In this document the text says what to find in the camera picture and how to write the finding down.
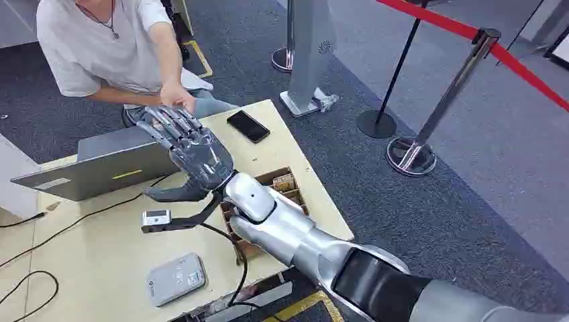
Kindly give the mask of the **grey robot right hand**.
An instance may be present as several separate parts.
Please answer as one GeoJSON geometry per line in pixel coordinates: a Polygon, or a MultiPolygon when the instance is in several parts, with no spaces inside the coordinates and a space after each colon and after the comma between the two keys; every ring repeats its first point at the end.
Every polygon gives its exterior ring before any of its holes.
{"type": "Polygon", "coordinates": [[[217,136],[185,108],[145,107],[136,126],[168,152],[172,163],[187,175],[180,187],[144,191],[159,203],[197,202],[221,187],[234,173],[234,161],[217,136]]]}

